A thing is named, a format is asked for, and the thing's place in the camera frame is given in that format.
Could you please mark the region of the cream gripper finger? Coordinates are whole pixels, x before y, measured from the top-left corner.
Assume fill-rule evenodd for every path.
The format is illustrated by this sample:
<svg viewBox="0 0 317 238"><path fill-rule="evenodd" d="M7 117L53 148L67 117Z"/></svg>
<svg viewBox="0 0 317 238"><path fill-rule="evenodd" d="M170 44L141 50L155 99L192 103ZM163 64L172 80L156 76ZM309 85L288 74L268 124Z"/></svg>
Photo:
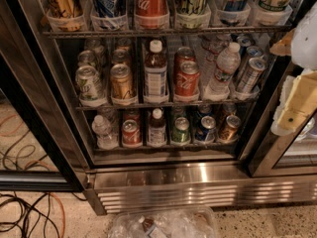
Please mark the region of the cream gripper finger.
<svg viewBox="0 0 317 238"><path fill-rule="evenodd" d="M295 132L317 109L317 71L304 69L283 83L270 131L277 136Z"/></svg>
<svg viewBox="0 0 317 238"><path fill-rule="evenodd" d="M277 43L273 44L269 51L276 56L284 57L291 55L291 42L294 35L294 29L289 31Z"/></svg>

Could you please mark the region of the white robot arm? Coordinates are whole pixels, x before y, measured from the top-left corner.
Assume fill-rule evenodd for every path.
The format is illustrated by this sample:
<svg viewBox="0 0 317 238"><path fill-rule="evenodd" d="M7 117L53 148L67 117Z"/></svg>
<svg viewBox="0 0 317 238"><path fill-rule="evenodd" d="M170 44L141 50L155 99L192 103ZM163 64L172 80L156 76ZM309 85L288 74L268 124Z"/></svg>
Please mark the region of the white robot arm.
<svg viewBox="0 0 317 238"><path fill-rule="evenodd" d="M317 2L269 51L280 57L291 56L292 63L303 68L298 76L286 78L270 127L273 134L286 136L317 109Z"/></svg>

